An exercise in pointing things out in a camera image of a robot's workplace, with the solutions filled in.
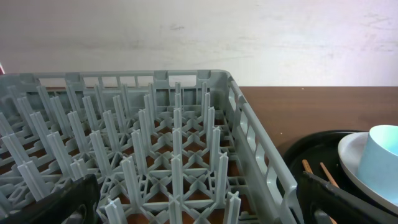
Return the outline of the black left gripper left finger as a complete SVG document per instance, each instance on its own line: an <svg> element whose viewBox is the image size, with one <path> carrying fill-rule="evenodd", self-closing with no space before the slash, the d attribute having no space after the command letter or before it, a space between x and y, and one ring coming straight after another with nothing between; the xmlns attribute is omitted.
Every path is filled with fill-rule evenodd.
<svg viewBox="0 0 398 224"><path fill-rule="evenodd" d="M97 178L94 174L88 174L39 200L35 205L2 219L1 223L62 223L74 212L80 213L80 223L97 223L99 200Z"/></svg>

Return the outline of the wooden chopstick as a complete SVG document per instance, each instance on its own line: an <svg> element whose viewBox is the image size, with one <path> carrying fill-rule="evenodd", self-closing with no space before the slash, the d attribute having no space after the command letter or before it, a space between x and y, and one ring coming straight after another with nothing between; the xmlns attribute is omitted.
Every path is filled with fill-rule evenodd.
<svg viewBox="0 0 398 224"><path fill-rule="evenodd" d="M309 163L308 163L308 161L306 159L302 160L302 164L303 164L303 167L304 167L305 171L307 171L307 172L309 172L311 174L313 173L312 169L310 168L310 165L309 165ZM330 220L331 220L332 224L337 224L337 222L334 219L332 219L332 217L330 217Z"/></svg>
<svg viewBox="0 0 398 224"><path fill-rule="evenodd" d="M324 171L325 175L327 176L329 182L334 185L335 187L339 188L339 185L336 183L335 179L333 178L333 176L330 174L330 172L328 171L328 169L326 168L326 166L324 165L324 163L320 163L322 170Z"/></svg>

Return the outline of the light blue cup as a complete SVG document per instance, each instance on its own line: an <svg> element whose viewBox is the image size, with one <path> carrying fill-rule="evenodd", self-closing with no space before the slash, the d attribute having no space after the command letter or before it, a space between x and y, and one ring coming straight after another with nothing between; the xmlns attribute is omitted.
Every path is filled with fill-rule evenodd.
<svg viewBox="0 0 398 224"><path fill-rule="evenodd" d="M384 124L369 130L357 177L387 201L397 203L397 126Z"/></svg>

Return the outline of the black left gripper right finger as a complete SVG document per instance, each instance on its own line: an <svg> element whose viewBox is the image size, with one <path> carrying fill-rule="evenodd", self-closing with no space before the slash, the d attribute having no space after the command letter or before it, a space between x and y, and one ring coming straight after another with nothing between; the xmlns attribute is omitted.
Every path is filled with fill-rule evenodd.
<svg viewBox="0 0 398 224"><path fill-rule="evenodd" d="M309 172L303 172L298 179L297 198L305 223L316 223L315 212L318 210L337 223L397 223L395 215Z"/></svg>

